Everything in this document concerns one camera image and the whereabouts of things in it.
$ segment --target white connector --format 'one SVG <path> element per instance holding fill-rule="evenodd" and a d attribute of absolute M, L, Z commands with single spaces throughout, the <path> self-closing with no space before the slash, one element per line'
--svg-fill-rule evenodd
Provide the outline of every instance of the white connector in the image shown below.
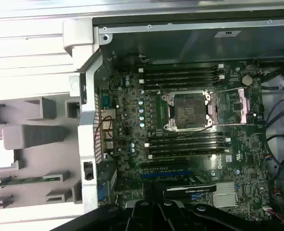
<path fill-rule="evenodd" d="M 262 210 L 268 212 L 268 211 L 272 210 L 272 208 L 268 205 L 263 205 Z"/>

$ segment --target cpu socket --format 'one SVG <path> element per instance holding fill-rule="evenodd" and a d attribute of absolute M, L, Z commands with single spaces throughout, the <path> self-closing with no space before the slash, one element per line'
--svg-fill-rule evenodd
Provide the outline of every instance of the cpu socket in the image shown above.
<path fill-rule="evenodd" d="M 161 96 L 168 105 L 167 131 L 192 131 L 217 124 L 215 95 L 209 91 L 173 91 Z"/>

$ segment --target screw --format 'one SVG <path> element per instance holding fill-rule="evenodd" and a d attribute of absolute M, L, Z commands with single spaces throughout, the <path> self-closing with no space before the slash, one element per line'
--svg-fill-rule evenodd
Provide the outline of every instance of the screw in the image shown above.
<path fill-rule="evenodd" d="M 164 205 L 171 206 L 173 203 L 171 201 L 164 201 Z"/>
<path fill-rule="evenodd" d="M 199 212 L 205 212 L 206 208 L 204 206 L 199 206 L 196 208 Z"/>
<path fill-rule="evenodd" d="M 118 210 L 117 207 L 112 207 L 112 208 L 109 209 L 109 212 L 116 212 L 117 210 Z"/>
<path fill-rule="evenodd" d="M 142 203 L 141 203 L 141 206 L 148 206 L 149 205 L 149 202 L 148 201 L 143 201 Z"/>

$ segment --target capacitor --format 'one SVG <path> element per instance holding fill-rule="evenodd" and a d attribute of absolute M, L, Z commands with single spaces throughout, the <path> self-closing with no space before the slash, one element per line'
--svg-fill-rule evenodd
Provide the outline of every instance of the capacitor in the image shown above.
<path fill-rule="evenodd" d="M 234 174 L 235 174 L 235 175 L 239 175 L 239 174 L 240 174 L 240 170 L 239 170 L 239 169 L 235 169 L 235 170 L 234 170 Z"/>
<path fill-rule="evenodd" d="M 246 75 L 242 78 L 242 83 L 246 86 L 250 86 L 253 83 L 253 78 L 251 76 Z"/>

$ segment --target circuit board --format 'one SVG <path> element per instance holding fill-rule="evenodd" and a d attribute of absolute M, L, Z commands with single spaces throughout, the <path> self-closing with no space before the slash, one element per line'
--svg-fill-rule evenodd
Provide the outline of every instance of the circuit board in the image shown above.
<path fill-rule="evenodd" d="M 184 204 L 267 219 L 258 71 L 225 62 L 145 65 L 110 76 L 99 96 L 101 118 L 112 121 L 101 132 L 106 158 L 117 161 L 118 203 L 143 199 L 148 180 L 163 183 L 166 196 Z M 185 192 L 174 190 L 184 185 Z"/>

